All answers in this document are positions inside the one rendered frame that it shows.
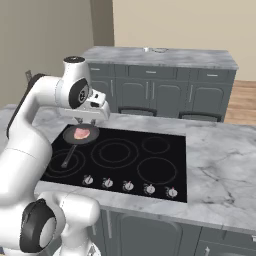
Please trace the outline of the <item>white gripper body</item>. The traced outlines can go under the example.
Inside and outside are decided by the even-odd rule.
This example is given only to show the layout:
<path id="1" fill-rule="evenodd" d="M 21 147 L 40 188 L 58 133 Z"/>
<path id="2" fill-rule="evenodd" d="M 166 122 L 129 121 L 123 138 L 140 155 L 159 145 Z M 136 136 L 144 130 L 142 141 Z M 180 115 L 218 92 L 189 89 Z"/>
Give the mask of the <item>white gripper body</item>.
<path id="1" fill-rule="evenodd" d="M 101 107 L 86 107 L 82 105 L 77 109 L 60 109 L 60 114 L 65 117 L 82 118 L 83 120 L 105 121 L 109 119 L 110 108 L 107 101 Z"/>

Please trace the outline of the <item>pink raw steak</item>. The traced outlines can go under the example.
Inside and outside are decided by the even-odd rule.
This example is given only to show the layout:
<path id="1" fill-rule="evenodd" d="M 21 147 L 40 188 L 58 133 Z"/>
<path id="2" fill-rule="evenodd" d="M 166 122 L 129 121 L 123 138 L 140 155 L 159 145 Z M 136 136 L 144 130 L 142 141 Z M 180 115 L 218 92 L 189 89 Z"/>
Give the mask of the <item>pink raw steak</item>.
<path id="1" fill-rule="evenodd" d="M 77 128 L 74 132 L 74 138 L 79 140 L 86 139 L 89 135 L 90 135 L 89 129 Z"/>

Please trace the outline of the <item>black frying pan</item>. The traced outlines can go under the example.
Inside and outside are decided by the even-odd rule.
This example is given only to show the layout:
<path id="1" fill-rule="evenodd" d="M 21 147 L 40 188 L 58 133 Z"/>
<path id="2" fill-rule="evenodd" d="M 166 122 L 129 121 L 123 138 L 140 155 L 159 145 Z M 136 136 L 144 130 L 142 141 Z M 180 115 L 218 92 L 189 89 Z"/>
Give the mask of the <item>black frying pan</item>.
<path id="1" fill-rule="evenodd" d="M 77 128 L 84 128 L 84 129 L 89 129 L 90 130 L 90 135 L 86 139 L 75 139 L 74 138 L 74 132 Z M 67 130 L 64 131 L 63 134 L 63 139 L 71 145 L 71 148 L 63 161 L 61 167 L 66 168 L 68 166 L 68 163 L 71 159 L 71 156 L 73 155 L 75 149 L 80 146 L 80 145 L 86 145 L 90 144 L 93 141 L 95 141 L 100 134 L 99 129 L 96 126 L 93 126 L 91 124 L 78 124 L 78 125 L 73 125 L 69 127 Z"/>

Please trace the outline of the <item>black stool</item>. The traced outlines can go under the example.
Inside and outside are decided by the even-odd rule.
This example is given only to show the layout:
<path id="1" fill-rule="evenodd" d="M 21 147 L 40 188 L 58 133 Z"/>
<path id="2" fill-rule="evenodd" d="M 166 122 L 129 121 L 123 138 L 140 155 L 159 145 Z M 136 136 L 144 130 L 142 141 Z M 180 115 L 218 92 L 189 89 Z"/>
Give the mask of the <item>black stool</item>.
<path id="1" fill-rule="evenodd" d="M 188 116 L 191 120 L 213 121 L 213 122 L 220 122 L 222 120 L 222 116 L 219 114 L 196 112 L 196 111 L 182 111 L 179 113 L 178 118 L 182 119 L 184 116 Z"/>
<path id="2" fill-rule="evenodd" d="M 135 107 L 135 106 L 120 106 L 118 107 L 119 114 L 132 114 L 132 115 L 146 115 L 146 116 L 157 116 L 157 111 L 152 108 Z"/>

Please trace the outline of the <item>black hob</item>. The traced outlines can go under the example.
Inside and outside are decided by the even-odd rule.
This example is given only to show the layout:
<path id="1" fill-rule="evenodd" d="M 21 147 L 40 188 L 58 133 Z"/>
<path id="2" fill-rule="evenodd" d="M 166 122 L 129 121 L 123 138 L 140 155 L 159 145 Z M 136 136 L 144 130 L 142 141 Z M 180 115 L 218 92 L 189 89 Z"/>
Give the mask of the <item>black hob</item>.
<path id="1" fill-rule="evenodd" d="M 71 145 L 63 139 L 64 131 L 52 143 L 53 155 L 42 177 L 44 181 L 84 188 L 93 188 L 136 196 L 151 197 L 185 203 L 187 201 L 186 138 L 181 135 L 157 134 L 111 128 L 98 128 L 98 138 L 90 144 L 78 146 L 66 168 L 61 165 Z M 84 185 L 85 175 L 93 177 L 93 183 Z M 113 181 L 110 188 L 102 183 Z M 123 189 L 125 181 L 131 181 L 131 191 Z M 152 195 L 144 192 L 152 184 Z M 174 187 L 174 198 L 166 195 Z"/>

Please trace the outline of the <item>grey island cupboard run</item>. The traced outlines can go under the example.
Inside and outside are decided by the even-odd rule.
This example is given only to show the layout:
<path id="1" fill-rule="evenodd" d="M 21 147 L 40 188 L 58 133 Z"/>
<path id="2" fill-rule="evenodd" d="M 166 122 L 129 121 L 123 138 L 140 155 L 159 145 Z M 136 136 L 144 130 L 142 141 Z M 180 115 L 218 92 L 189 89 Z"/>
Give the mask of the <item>grey island cupboard run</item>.
<path id="1" fill-rule="evenodd" d="M 226 50 L 95 46 L 83 53 L 92 87 L 106 94 L 112 112 L 120 106 L 152 108 L 157 116 L 182 111 L 225 119 L 237 63 Z"/>

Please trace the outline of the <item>narrow grey cupboard door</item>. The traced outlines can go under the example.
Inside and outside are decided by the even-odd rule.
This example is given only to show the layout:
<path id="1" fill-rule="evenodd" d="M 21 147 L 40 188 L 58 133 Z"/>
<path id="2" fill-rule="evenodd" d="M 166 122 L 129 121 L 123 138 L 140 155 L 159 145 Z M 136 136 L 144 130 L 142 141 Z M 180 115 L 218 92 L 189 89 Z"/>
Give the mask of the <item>narrow grey cupboard door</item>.
<path id="1" fill-rule="evenodd" d="M 112 239 L 109 239 L 108 236 L 108 227 L 107 227 L 107 219 L 106 219 L 106 211 L 105 209 L 100 210 L 100 215 L 95 224 L 88 228 L 88 234 L 91 240 L 97 245 L 98 249 L 101 252 L 102 256 L 115 256 L 115 252 L 112 249 L 114 242 L 114 220 L 111 213 L 111 223 L 112 223 Z"/>

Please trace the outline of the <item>wide grey cupboard door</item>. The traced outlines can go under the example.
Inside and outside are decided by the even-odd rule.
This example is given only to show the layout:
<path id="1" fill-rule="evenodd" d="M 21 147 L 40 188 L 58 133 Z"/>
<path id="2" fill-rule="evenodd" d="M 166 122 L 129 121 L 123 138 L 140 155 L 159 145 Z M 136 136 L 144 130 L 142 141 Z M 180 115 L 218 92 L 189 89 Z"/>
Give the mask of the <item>wide grey cupboard door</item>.
<path id="1" fill-rule="evenodd" d="M 118 256 L 194 256 L 198 226 L 118 214 Z"/>

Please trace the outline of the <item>grey drawer front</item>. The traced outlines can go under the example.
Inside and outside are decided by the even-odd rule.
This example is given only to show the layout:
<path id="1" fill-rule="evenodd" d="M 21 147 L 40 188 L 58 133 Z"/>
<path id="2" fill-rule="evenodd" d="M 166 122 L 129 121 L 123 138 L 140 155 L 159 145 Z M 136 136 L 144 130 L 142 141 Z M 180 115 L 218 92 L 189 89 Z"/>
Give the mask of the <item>grey drawer front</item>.
<path id="1" fill-rule="evenodd" d="M 202 241 L 222 245 L 256 250 L 256 241 L 249 234 L 203 227 L 200 234 Z"/>

